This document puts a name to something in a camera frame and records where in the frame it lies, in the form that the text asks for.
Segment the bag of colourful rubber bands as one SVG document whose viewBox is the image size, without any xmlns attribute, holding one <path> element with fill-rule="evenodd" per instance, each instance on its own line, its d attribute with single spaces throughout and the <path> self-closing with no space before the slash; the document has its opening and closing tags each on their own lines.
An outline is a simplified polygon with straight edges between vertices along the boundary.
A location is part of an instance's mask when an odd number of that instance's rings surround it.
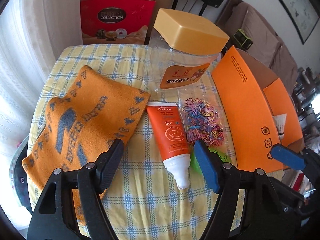
<svg viewBox="0 0 320 240">
<path fill-rule="evenodd" d="M 215 93 L 202 85 L 190 85 L 178 89 L 178 99 L 189 145 L 194 147 L 202 140 L 208 148 L 226 153 L 226 119 Z"/>
</svg>

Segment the orange sunscreen tube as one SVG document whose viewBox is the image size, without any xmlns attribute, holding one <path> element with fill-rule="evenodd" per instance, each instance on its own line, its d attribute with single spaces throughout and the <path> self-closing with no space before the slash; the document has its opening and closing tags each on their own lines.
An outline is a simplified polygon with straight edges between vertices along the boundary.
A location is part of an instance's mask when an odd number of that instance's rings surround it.
<svg viewBox="0 0 320 240">
<path fill-rule="evenodd" d="M 177 188 L 189 186 L 190 148 L 175 103 L 151 102 L 147 104 L 150 123 L 165 169 L 176 181 Z"/>
</svg>

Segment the clear jar yellow lid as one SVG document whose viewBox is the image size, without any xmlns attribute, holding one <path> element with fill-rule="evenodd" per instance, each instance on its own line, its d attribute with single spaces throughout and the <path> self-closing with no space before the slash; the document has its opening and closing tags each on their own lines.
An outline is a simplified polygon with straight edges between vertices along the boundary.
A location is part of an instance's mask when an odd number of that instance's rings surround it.
<svg viewBox="0 0 320 240">
<path fill-rule="evenodd" d="M 145 71 L 151 88 L 159 92 L 196 83 L 228 40 L 223 30 L 202 16 L 159 9 L 147 48 Z"/>
</svg>

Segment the white shuttlecock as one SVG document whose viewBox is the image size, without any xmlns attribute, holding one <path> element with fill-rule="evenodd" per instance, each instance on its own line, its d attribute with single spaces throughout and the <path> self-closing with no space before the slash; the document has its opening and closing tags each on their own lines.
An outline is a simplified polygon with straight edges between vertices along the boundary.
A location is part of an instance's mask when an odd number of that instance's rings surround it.
<svg viewBox="0 0 320 240">
<path fill-rule="evenodd" d="M 273 116 L 274 124 L 277 128 L 278 136 L 279 136 L 280 140 L 284 139 L 284 129 L 285 129 L 286 117 L 287 117 L 286 113 Z"/>
</svg>

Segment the orange patterned scarf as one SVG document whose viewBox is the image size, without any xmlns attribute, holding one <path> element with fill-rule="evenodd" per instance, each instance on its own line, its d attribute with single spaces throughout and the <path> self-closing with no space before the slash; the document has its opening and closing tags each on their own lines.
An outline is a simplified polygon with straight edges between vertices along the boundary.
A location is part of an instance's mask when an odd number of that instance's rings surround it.
<svg viewBox="0 0 320 240">
<path fill-rule="evenodd" d="M 150 94 L 118 83 L 83 66 L 62 98 L 52 98 L 44 113 L 46 125 L 22 165 L 37 202 L 55 168 L 73 171 L 95 161 L 115 139 L 127 147 L 128 159 L 142 160 L 142 130 Z"/>
</svg>

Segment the orange cardboard box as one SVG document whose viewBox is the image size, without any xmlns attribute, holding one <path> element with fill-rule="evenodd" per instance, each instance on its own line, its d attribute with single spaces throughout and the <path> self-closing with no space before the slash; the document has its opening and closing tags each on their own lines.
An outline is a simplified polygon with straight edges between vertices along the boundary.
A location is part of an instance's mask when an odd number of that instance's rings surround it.
<svg viewBox="0 0 320 240">
<path fill-rule="evenodd" d="M 292 100 L 281 79 L 243 50 L 231 47 L 212 71 L 233 139 L 238 168 L 265 172 L 284 165 L 269 154 L 275 144 L 299 152 L 302 129 Z M 280 140 L 273 116 L 287 114 Z"/>
</svg>

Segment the yellow checked tablecloth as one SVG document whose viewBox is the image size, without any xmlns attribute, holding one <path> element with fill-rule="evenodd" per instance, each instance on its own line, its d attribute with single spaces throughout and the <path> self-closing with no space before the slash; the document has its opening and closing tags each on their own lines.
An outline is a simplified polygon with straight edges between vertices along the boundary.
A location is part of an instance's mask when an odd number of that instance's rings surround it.
<svg viewBox="0 0 320 240">
<path fill-rule="evenodd" d="M 71 46 L 58 57 L 42 89 L 29 133 L 29 148 L 45 126 L 50 99 L 62 97 L 79 69 L 88 65 L 109 79 L 147 90 L 146 47 L 93 44 Z M 189 172 L 190 185 L 180 191 L 166 171 L 144 114 L 130 139 L 111 187 L 103 196 L 106 214 L 119 239 L 199 239 L 217 195 L 201 174 Z"/>
</svg>

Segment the brown sofa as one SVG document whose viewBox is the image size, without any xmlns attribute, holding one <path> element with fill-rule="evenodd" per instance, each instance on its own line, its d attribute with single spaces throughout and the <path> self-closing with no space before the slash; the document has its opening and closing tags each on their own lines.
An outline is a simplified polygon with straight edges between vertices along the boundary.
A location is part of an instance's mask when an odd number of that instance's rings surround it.
<svg viewBox="0 0 320 240">
<path fill-rule="evenodd" d="M 227 48 L 241 48 L 234 35 L 239 29 L 243 30 L 253 42 L 246 52 L 274 71 L 292 94 L 298 77 L 297 64 L 262 14 L 243 0 L 227 0 L 216 25 L 229 36 Z"/>
</svg>

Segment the green black radio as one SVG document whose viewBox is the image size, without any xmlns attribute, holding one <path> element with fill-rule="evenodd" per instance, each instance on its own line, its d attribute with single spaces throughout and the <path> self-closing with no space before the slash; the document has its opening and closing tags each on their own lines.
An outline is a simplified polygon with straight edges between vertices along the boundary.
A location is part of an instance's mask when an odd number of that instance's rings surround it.
<svg viewBox="0 0 320 240">
<path fill-rule="evenodd" d="M 247 34 L 242 29 L 238 29 L 233 37 L 238 45 L 244 50 L 248 50 L 253 44 L 252 39 L 247 36 Z"/>
</svg>

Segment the red chocolate gift bag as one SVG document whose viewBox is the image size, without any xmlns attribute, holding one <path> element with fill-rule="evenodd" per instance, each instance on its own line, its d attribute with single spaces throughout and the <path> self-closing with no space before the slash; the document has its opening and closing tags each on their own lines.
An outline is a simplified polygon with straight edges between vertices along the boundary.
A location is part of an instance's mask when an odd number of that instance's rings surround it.
<svg viewBox="0 0 320 240">
<path fill-rule="evenodd" d="M 83 44 L 144 44 L 155 0 L 81 0 Z"/>
</svg>

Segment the framed ink painting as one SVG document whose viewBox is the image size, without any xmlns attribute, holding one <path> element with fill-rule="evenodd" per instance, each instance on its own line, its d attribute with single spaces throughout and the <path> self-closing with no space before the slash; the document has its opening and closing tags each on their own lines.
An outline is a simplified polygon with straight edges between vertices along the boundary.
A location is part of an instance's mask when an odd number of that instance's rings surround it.
<svg viewBox="0 0 320 240">
<path fill-rule="evenodd" d="M 316 24 L 319 16 L 309 0 L 279 0 L 291 18 L 302 44 L 304 44 Z"/>
</svg>

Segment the white curtain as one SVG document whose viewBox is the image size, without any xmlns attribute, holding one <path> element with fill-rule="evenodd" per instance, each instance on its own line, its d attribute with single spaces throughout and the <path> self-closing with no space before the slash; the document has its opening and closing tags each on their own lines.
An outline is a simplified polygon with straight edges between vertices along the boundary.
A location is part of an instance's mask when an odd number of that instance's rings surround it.
<svg viewBox="0 0 320 240">
<path fill-rule="evenodd" d="M 1 13 L 1 155 L 28 135 L 57 58 L 82 44 L 80 0 L 9 0 Z"/>
</svg>

